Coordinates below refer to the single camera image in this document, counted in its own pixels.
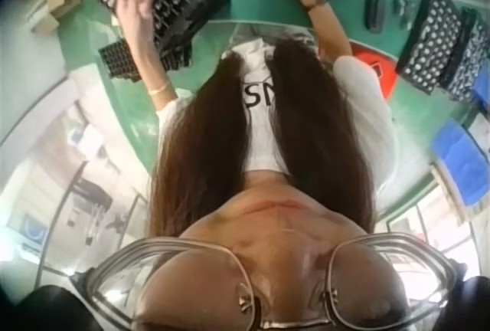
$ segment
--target eyeglass lens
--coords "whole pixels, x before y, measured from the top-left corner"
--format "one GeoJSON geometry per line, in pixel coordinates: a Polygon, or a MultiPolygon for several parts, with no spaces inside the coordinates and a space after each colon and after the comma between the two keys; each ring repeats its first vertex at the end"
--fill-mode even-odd
{"type": "Polygon", "coordinates": [[[98,301],[139,323],[245,331],[253,292],[233,256],[203,248],[153,254],[104,279],[98,301]]]}
{"type": "Polygon", "coordinates": [[[327,293],[341,321],[378,329],[414,320],[446,295],[442,274],[409,251],[347,244],[332,258],[327,293]]]}

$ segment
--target long brown hair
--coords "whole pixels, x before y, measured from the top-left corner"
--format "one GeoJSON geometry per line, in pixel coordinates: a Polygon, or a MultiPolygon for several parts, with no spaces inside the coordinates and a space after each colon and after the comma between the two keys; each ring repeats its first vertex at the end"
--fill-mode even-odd
{"type": "MultiPolygon", "coordinates": [[[[249,127],[242,63],[237,54],[221,60],[166,131],[149,236],[179,236],[243,188],[249,127]]],[[[290,184],[372,231],[373,187],[345,92],[299,42],[279,41],[267,66],[275,94],[270,118],[290,184]]]]}

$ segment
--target black wristband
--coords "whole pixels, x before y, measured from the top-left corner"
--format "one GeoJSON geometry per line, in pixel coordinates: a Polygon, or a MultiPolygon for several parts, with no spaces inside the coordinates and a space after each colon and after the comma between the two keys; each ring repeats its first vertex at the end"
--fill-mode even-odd
{"type": "Polygon", "coordinates": [[[315,0],[315,2],[311,5],[305,5],[305,10],[309,13],[311,10],[317,8],[317,7],[321,7],[325,4],[328,3],[328,0],[315,0]]]}

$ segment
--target red object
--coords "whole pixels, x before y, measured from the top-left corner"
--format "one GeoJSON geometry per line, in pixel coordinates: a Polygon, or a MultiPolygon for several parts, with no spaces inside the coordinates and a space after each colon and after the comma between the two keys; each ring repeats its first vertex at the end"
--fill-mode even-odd
{"type": "MultiPolygon", "coordinates": [[[[393,93],[398,78],[397,72],[395,71],[396,63],[386,55],[378,53],[373,49],[366,48],[354,42],[351,42],[351,46],[354,56],[374,69],[380,80],[381,93],[384,99],[388,100],[393,93]]],[[[318,52],[320,55],[324,52],[321,44],[318,52]]]]}

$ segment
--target nose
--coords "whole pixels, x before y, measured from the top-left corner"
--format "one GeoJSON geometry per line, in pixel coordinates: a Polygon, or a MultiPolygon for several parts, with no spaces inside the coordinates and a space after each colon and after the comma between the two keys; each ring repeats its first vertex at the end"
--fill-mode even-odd
{"type": "Polygon", "coordinates": [[[296,322],[324,316],[322,290],[328,245],[307,235],[281,230],[241,248],[243,260],[262,305],[273,322],[296,322]]]}

